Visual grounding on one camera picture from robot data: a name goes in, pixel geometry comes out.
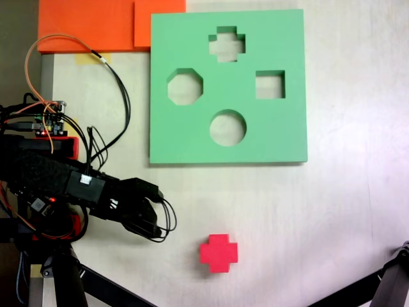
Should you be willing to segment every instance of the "red foam block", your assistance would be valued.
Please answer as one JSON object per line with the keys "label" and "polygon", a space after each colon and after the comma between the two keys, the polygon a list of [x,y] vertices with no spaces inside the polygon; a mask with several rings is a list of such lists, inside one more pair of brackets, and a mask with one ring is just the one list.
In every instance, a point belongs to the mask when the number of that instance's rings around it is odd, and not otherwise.
{"label": "red foam block", "polygon": [[200,262],[209,264],[211,273],[229,272],[238,262],[237,243],[230,243],[229,235],[209,235],[209,243],[200,245]]}

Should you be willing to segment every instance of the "green foam board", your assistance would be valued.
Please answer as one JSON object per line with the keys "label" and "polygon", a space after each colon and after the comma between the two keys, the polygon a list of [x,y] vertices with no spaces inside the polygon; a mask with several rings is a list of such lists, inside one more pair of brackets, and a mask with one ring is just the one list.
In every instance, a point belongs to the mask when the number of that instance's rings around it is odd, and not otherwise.
{"label": "green foam board", "polygon": [[[304,18],[302,10],[156,14],[151,27],[150,162],[305,162]],[[236,31],[237,61],[219,63],[209,43]],[[168,82],[193,72],[203,94],[188,106],[169,97]],[[280,75],[284,97],[259,99],[257,75]],[[217,114],[245,120],[244,138],[220,146],[210,135]]]}

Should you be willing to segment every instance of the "white surface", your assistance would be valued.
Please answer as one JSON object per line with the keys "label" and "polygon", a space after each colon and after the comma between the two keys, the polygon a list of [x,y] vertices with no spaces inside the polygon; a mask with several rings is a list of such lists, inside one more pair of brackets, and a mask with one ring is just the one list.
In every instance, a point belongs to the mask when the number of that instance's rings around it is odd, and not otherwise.
{"label": "white surface", "polygon": [[[187,8],[304,9],[309,161],[149,167],[150,57],[113,54],[132,121],[104,171],[158,184],[179,225],[154,244],[91,218],[73,245],[81,262],[160,307],[308,306],[380,268],[409,239],[409,2],[196,0]],[[123,126],[120,93],[101,66],[56,55],[53,98],[106,140]],[[228,274],[199,265],[210,233],[238,242]]]}

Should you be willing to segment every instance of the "orange foam sheet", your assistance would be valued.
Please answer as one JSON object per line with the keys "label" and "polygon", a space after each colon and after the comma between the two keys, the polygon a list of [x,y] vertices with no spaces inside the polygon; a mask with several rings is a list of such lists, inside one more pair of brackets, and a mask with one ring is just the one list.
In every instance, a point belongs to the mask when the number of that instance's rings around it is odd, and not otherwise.
{"label": "orange foam sheet", "polygon": [[184,12],[186,12],[185,0],[135,0],[135,49],[150,50],[151,14]]}
{"label": "orange foam sheet", "polygon": [[[38,37],[66,33],[98,52],[148,51],[151,14],[185,10],[185,0],[40,0]],[[38,51],[89,52],[66,38],[41,42]]]}

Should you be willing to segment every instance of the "circular hole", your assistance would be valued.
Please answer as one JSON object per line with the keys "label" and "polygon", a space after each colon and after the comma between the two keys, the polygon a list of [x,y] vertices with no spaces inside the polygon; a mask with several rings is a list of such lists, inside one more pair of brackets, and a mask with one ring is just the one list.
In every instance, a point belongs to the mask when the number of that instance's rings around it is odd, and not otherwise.
{"label": "circular hole", "polygon": [[245,136],[247,126],[244,117],[233,110],[217,113],[210,124],[212,139],[221,146],[235,146]]}

